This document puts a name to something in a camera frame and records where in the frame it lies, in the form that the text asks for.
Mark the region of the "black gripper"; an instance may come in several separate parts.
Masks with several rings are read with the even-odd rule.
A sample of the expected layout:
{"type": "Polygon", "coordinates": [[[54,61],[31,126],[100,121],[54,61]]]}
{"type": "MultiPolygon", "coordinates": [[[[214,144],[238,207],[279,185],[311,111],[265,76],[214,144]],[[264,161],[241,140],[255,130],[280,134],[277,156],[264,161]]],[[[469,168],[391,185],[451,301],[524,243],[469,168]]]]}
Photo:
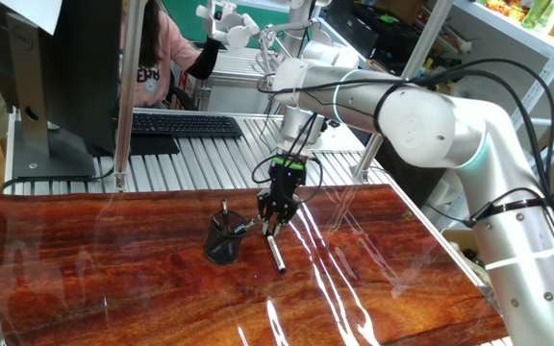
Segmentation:
{"type": "Polygon", "coordinates": [[[305,184],[307,173],[305,169],[285,165],[270,166],[268,173],[270,188],[264,188],[257,194],[258,217],[263,223],[263,234],[277,236],[300,207],[301,200],[294,195],[294,191],[305,184]],[[270,228],[274,213],[277,216],[276,225],[270,228]]]}

